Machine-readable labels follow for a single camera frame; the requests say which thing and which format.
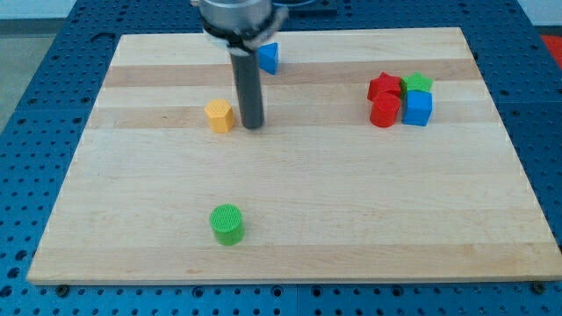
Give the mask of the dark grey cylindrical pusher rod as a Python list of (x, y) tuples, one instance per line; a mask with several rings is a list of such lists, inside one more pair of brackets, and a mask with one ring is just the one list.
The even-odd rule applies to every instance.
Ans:
[(241, 123), (247, 129), (260, 128), (264, 122), (264, 109), (257, 53), (231, 54), (230, 59)]

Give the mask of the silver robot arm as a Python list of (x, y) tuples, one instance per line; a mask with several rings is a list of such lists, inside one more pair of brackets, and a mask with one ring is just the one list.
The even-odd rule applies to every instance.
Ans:
[(289, 17), (289, 9), (271, 0), (200, 0), (204, 35), (230, 55), (242, 125), (257, 129), (264, 123), (259, 47)]

